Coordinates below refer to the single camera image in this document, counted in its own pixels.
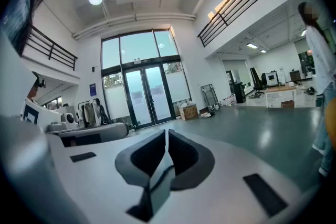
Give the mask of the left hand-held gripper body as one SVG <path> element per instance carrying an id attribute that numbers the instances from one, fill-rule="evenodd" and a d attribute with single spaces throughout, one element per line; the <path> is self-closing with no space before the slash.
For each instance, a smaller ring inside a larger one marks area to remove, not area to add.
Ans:
<path id="1" fill-rule="evenodd" d="M 43 132 L 61 138 L 65 147 L 120 140 L 129 134 L 129 127 L 121 122 L 80 127 L 73 114 L 48 110 L 28 99 L 24 103 L 21 116 L 24 121 L 37 125 Z"/>

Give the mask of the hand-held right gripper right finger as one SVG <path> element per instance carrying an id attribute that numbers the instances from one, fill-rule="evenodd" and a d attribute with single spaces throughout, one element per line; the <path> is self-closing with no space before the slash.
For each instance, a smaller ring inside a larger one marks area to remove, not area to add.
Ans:
<path id="1" fill-rule="evenodd" d="M 205 146 L 170 129 L 168 153 L 172 159 L 175 178 L 171 190 L 193 189 L 212 172 L 215 165 L 213 153 Z"/>

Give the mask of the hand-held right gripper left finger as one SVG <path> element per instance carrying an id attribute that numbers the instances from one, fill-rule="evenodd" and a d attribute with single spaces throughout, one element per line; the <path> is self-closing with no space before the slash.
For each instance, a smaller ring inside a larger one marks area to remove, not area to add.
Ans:
<path id="1" fill-rule="evenodd" d="M 165 130 L 122 150 L 115 158 L 115 168 L 129 185 L 149 188 L 165 154 Z"/>

